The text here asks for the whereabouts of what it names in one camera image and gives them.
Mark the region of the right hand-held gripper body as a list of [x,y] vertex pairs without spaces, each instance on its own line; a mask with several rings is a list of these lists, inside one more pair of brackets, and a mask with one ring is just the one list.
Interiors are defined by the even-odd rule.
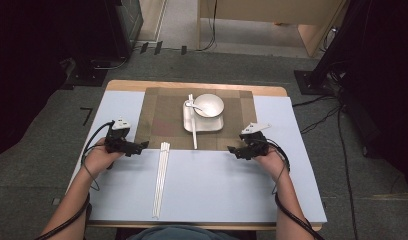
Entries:
[[265,156],[268,153],[269,143],[262,130],[270,124],[250,123],[241,131],[240,139],[246,144],[240,154],[247,154],[250,159],[256,156]]

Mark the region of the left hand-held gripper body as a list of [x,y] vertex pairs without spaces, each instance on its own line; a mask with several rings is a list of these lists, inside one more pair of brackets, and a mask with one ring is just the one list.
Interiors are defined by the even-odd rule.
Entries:
[[132,153],[132,155],[140,153],[140,146],[126,140],[130,131],[131,125],[123,118],[115,120],[109,128],[104,145],[109,153]]

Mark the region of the white square plate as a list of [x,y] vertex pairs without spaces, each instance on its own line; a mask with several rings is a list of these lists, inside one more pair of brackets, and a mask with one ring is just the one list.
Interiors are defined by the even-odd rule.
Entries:
[[224,126],[222,115],[214,118],[202,117],[195,109],[189,106],[189,101],[186,100],[183,105],[183,127],[186,131],[192,131],[192,122],[195,122],[195,130],[197,132],[219,131]]

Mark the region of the pile of white chopsticks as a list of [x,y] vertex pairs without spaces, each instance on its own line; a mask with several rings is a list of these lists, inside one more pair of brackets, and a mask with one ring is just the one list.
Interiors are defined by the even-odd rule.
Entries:
[[160,146],[160,155],[158,163],[158,171],[155,185],[155,196],[153,203],[152,217],[158,219],[160,217],[161,204],[163,198],[165,176],[167,172],[167,165],[169,159],[170,144],[168,142],[162,142]]

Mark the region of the person's right hand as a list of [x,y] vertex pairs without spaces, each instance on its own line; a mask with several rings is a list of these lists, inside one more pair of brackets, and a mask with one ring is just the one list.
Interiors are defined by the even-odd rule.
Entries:
[[275,183],[278,183],[282,174],[287,171],[286,159],[273,147],[268,149],[265,156],[254,157],[254,160],[263,167]]

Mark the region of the person's left hand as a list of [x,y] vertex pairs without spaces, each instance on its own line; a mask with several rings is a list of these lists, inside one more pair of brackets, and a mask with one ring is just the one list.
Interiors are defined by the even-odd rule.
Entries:
[[109,153],[104,142],[104,138],[99,139],[84,160],[83,169],[93,179],[122,156],[120,152]]

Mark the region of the pale blue table cover board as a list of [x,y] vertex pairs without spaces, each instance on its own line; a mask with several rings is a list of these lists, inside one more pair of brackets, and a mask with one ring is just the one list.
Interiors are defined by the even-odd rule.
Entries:
[[[257,96],[257,120],[267,124],[264,135],[274,140],[290,162],[289,175],[300,206],[312,224],[326,215],[292,104],[287,97]],[[153,214],[159,149],[117,160],[97,179],[91,191],[90,222],[96,226],[182,222],[197,224],[269,225],[277,206],[271,177],[253,161],[239,160],[227,150],[171,149],[161,212]]]

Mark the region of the brown woven placemat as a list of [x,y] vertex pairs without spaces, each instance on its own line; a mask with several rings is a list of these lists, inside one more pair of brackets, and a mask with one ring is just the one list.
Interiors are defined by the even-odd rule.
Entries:
[[199,150],[224,151],[228,146],[241,147],[241,131],[257,122],[251,91],[199,88],[147,88],[139,115],[135,142],[149,142],[158,149],[161,142],[169,142],[172,149],[192,150],[193,137],[185,126],[184,118],[188,95],[194,98],[202,94],[215,94],[224,102],[223,124],[218,127],[202,127],[203,119],[196,119],[197,146]]

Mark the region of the white bowl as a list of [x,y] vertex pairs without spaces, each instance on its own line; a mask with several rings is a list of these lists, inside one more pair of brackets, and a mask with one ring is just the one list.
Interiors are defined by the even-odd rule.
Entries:
[[202,117],[217,117],[224,110],[223,100],[215,94],[202,94],[195,100],[194,111]]

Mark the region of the black stand with flat base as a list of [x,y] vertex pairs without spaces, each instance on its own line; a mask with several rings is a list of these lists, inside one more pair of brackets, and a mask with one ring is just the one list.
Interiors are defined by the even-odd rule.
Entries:
[[73,59],[74,68],[71,70],[66,84],[70,86],[101,87],[107,75],[106,70],[96,69],[89,60]]

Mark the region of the black slanted stand with base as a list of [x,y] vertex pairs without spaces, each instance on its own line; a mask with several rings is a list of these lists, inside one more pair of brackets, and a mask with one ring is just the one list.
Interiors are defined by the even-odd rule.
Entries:
[[318,65],[312,71],[294,71],[302,95],[333,95],[327,86],[328,73],[346,65],[363,46],[367,14],[373,0],[351,0],[339,33],[333,38]]

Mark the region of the person's blue-grey clothing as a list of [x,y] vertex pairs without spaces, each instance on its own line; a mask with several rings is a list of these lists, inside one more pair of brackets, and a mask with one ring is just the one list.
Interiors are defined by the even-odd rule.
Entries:
[[126,240],[239,240],[223,232],[193,226],[158,226],[141,231]]

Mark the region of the dark glass-front cabinet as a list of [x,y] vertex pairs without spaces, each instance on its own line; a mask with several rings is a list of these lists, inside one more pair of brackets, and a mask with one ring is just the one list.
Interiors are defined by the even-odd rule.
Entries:
[[143,25],[139,0],[106,0],[112,39],[119,58],[129,58]]

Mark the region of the dark curtain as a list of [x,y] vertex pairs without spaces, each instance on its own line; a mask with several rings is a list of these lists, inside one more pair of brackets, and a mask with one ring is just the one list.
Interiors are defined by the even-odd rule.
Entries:
[[370,0],[363,33],[342,86],[374,124],[367,147],[408,184],[408,0]]
[[0,0],[0,154],[66,81],[65,57],[89,60],[83,24],[104,0]]

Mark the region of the light wooden desk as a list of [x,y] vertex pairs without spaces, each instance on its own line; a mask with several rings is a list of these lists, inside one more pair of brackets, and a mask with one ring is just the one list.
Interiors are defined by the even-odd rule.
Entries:
[[347,0],[198,0],[202,18],[295,24],[307,54],[314,57]]

